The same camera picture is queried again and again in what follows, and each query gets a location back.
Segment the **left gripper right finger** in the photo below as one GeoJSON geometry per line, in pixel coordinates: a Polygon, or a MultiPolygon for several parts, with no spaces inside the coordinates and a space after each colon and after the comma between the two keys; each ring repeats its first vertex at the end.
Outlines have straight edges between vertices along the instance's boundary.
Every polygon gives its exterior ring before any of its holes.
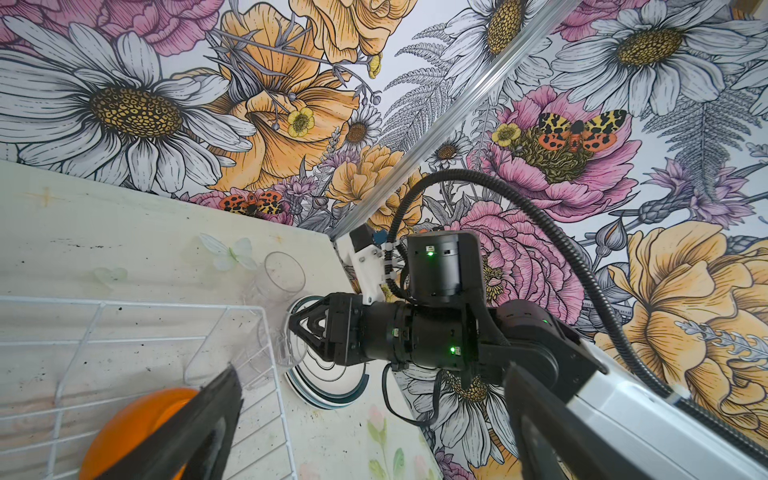
{"type": "Polygon", "coordinates": [[[510,365],[504,395],[525,479],[646,479],[528,371],[510,365]]]}

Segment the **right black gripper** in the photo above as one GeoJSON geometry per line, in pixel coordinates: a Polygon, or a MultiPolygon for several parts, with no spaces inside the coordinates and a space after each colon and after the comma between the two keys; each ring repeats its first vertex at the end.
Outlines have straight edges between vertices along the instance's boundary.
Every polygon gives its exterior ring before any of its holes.
{"type": "Polygon", "coordinates": [[[474,360],[474,332],[459,309],[305,296],[288,309],[288,330],[320,359],[344,366],[384,360],[397,368],[467,369],[474,360]]]}

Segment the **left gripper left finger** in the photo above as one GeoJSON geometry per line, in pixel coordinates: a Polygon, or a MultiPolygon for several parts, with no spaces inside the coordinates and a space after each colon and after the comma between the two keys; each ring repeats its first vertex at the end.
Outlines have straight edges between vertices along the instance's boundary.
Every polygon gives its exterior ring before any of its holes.
{"type": "Polygon", "coordinates": [[[166,423],[95,479],[221,479],[243,403],[227,367],[166,423]]]}

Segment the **clear plastic cup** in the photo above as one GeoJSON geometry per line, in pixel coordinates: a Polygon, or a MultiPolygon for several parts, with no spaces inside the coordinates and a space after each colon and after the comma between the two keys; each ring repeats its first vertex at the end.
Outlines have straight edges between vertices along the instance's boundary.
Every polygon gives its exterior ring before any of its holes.
{"type": "Polygon", "coordinates": [[[289,302],[306,285],[306,275],[301,264],[291,255],[270,252],[258,266],[247,291],[252,305],[264,308],[289,302]]]}
{"type": "Polygon", "coordinates": [[[286,309],[268,309],[256,327],[251,365],[259,373],[274,367],[282,375],[304,360],[307,345],[289,329],[289,317],[286,309]]]}

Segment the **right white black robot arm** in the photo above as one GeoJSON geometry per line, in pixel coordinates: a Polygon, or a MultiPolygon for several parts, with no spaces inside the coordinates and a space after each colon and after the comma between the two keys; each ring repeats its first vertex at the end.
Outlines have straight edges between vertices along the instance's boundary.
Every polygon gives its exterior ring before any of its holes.
{"type": "Polygon", "coordinates": [[[387,370],[430,367],[500,385],[526,479],[757,479],[767,453],[656,376],[632,349],[617,315],[571,240],[505,182],[472,170],[421,179],[460,180],[517,206],[570,265],[618,350],[611,358],[527,300],[488,307],[479,238],[435,231],[399,241],[390,231],[361,293],[332,293],[289,318],[322,359],[343,366],[381,360],[387,370]]]}

